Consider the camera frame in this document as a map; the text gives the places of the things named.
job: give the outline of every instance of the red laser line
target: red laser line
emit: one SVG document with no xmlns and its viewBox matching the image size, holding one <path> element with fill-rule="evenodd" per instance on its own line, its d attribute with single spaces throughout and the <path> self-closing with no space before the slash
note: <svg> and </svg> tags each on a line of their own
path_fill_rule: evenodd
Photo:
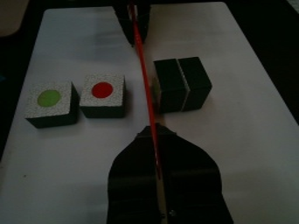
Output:
<svg viewBox="0 0 299 224">
<path fill-rule="evenodd" d="M 131 11 L 131 17 L 132 17 L 133 29 L 135 29 L 135 46 L 136 46 L 136 51 L 137 51 L 141 70 L 143 70 L 143 77 L 144 77 L 144 93 L 145 93 L 149 125 L 151 125 L 151 131 L 152 131 L 152 139 L 153 139 L 155 167 L 156 167 L 157 178 L 160 179 L 160 177 L 161 177 L 161 162 L 160 162 L 160 154 L 159 154 L 159 149 L 157 149 L 157 135 L 156 135 L 156 128 L 155 128 L 155 110 L 153 110 L 153 104 L 152 104 L 151 89 L 149 89 L 149 84 L 148 84 L 148 80 L 147 80 L 143 42 L 141 42 L 140 33 L 139 33 L 139 29 L 137 29 L 137 23 L 136 23 L 136 10 L 135 10 L 135 5 L 132 2 L 129 3 L 129 11 Z"/>
</svg>

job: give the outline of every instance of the white surface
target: white surface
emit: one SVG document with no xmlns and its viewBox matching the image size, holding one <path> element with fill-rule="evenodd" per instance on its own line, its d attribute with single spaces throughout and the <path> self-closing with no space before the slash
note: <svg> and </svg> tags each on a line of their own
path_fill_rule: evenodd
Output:
<svg viewBox="0 0 299 224">
<path fill-rule="evenodd" d="M 155 6 L 144 52 L 149 74 L 153 60 L 191 56 L 207 69 L 201 110 L 159 119 L 215 159 L 235 223 L 299 223 L 298 125 L 226 4 Z M 80 92 L 93 73 L 125 76 L 125 118 L 80 115 L 76 125 L 36 129 L 24 120 L 31 85 L 71 80 Z M 112 9 L 48 10 L 0 169 L 1 223 L 105 223 L 108 170 L 148 124 L 145 111 L 136 52 Z"/>
</svg>

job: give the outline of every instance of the red dot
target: red dot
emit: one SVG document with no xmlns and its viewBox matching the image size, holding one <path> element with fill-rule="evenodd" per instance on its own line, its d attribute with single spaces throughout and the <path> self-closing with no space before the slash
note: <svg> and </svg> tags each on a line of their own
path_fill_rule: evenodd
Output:
<svg viewBox="0 0 299 224">
<path fill-rule="evenodd" d="M 113 87 L 107 82 L 97 83 L 91 90 L 91 93 L 96 98 L 107 98 L 112 94 L 112 92 Z"/>
</svg>

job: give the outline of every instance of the black object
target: black object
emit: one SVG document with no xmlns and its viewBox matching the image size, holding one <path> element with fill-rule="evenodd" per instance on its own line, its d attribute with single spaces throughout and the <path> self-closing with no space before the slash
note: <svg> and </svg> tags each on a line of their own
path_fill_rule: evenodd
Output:
<svg viewBox="0 0 299 224">
<path fill-rule="evenodd" d="M 181 111 L 200 109 L 211 91 L 211 79 L 199 57 L 177 59 L 188 86 L 188 95 Z"/>
<path fill-rule="evenodd" d="M 153 62 L 156 80 L 153 82 L 159 113 L 181 111 L 187 95 L 181 71 L 176 59 Z"/>
<path fill-rule="evenodd" d="M 155 151 L 147 126 L 117 155 L 108 174 L 107 224 L 234 223 L 209 155 L 157 124 L 167 213 L 159 211 Z"/>
</svg>

